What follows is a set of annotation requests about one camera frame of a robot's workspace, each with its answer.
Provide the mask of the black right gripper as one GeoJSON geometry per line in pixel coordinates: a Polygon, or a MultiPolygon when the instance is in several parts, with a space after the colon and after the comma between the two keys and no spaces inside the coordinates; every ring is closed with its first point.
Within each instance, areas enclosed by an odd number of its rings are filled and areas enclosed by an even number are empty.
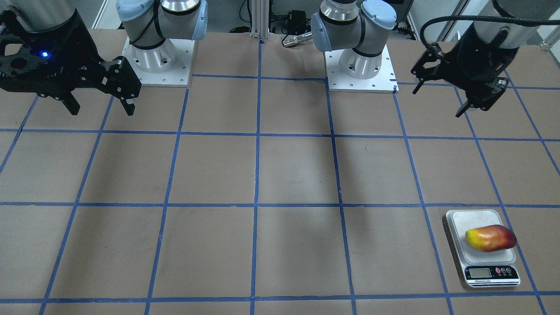
{"type": "Polygon", "coordinates": [[[59,26],[41,32],[25,30],[13,10],[2,12],[1,24],[2,89],[61,98],[68,112],[77,116],[79,102],[66,95],[75,88],[96,88],[122,98],[126,114],[133,116],[139,78],[124,56],[101,58],[77,11],[59,26]]]}

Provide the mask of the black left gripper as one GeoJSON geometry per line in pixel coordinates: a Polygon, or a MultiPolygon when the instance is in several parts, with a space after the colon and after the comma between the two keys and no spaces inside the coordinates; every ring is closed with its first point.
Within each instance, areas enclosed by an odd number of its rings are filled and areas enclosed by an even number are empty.
{"type": "Polygon", "coordinates": [[[509,33],[510,28],[502,26],[486,42],[472,24],[450,52],[442,52],[437,42],[428,44],[411,69],[417,83],[412,94],[416,95],[425,82],[444,80],[464,90],[467,97],[456,112],[456,118],[470,109],[488,111],[510,82],[500,77],[518,51],[518,48],[501,47],[509,33]]]}

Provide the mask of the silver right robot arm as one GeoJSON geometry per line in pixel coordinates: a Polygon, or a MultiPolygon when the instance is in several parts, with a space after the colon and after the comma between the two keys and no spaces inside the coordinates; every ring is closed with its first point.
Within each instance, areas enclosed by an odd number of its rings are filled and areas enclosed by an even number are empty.
{"type": "Polygon", "coordinates": [[[118,17],[129,38],[128,56],[104,60],[72,0],[1,2],[1,88],[33,92],[62,102],[77,115],[76,88],[96,88],[118,98],[127,115],[148,73],[178,68],[173,40],[202,40],[204,0],[119,0],[118,17]]]}

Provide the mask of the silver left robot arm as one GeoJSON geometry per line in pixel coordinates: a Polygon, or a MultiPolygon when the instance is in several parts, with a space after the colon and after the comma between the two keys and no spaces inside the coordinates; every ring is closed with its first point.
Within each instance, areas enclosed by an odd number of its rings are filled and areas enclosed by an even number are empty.
{"type": "MultiPolygon", "coordinates": [[[[413,92],[425,82],[444,80],[466,94],[456,116],[470,108],[489,110],[508,87],[502,72],[535,28],[559,24],[551,19],[558,8],[557,0],[490,0],[480,15],[428,20],[418,31],[426,51],[411,69],[418,78],[413,92]],[[427,42],[424,34],[429,26],[444,21],[471,22],[450,52],[443,52],[437,42],[427,42]]],[[[325,0],[311,18],[311,33],[318,50],[343,50],[344,72],[366,79],[376,74],[395,25],[396,11],[383,0],[325,0]]]]}

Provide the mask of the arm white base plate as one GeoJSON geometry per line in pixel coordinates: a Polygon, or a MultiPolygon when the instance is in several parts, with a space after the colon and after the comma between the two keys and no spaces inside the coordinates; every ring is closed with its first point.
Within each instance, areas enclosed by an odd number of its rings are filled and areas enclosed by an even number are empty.
{"type": "Polygon", "coordinates": [[[329,90],[334,92],[394,93],[399,90],[388,46],[367,58],[352,49],[324,52],[329,90]]]}
{"type": "Polygon", "coordinates": [[[140,49],[126,38],[122,56],[130,62],[143,87],[187,88],[197,41],[167,38],[154,49],[140,49]]]}

